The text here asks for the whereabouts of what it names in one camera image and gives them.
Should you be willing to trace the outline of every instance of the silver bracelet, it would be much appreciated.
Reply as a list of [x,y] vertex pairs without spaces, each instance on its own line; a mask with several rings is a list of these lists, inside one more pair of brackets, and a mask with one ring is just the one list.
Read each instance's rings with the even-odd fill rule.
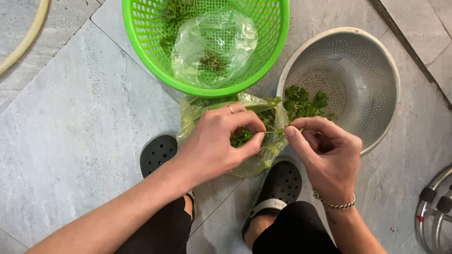
[[314,192],[313,196],[315,199],[322,201],[322,204],[326,205],[327,207],[329,207],[331,209],[347,209],[347,208],[350,208],[355,205],[355,194],[354,193],[353,193],[353,200],[350,203],[348,203],[346,205],[332,205],[332,204],[329,204],[328,202],[326,202],[325,200],[323,200],[319,196],[319,193],[314,189],[314,187],[312,187],[312,191]]

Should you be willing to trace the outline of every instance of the clear plastic bag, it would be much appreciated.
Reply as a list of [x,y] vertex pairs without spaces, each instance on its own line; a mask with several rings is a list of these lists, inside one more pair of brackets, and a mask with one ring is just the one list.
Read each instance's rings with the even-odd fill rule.
[[253,19],[234,9],[190,19],[180,27],[171,54],[174,76],[216,89],[246,71],[257,41]]
[[[181,130],[177,134],[179,147],[184,144],[185,139],[195,128],[198,119],[209,109],[220,108],[240,101],[245,108],[258,113],[264,110],[273,109],[274,122],[273,129],[283,129],[289,125],[289,119],[284,107],[280,103],[268,102],[250,94],[239,93],[223,98],[199,98],[195,96],[183,97],[180,101],[180,124]],[[284,135],[267,134],[264,145],[260,152],[245,160],[240,166],[232,170],[230,174],[247,177],[258,174],[262,170],[269,168],[279,153],[287,146],[288,142]]]

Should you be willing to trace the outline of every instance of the gold ring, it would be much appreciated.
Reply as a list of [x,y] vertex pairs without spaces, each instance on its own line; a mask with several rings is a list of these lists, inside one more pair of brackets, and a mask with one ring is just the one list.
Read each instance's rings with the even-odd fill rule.
[[228,107],[229,107],[229,109],[231,110],[231,114],[233,114],[233,113],[234,113],[234,110],[232,109],[232,107],[231,107],[231,106],[229,106],[229,105],[226,105],[226,106],[228,106]]

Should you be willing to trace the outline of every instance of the garden hose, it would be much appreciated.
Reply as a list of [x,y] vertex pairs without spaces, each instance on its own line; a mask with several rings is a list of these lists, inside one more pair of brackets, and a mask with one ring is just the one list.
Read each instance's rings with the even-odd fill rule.
[[25,37],[22,39],[20,44],[14,49],[14,51],[0,63],[0,75],[7,70],[11,65],[13,65],[19,57],[28,49],[39,30],[41,29],[42,23],[46,17],[47,9],[49,6],[49,0],[41,0],[39,3],[38,11],[34,17],[34,21],[31,24]]

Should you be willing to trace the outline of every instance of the fingernail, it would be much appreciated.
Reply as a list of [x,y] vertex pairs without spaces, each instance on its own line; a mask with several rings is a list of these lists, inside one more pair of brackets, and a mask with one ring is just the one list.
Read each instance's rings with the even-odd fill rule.
[[284,133],[286,134],[286,136],[293,136],[295,135],[297,131],[297,128],[293,127],[293,126],[289,126],[284,130]]

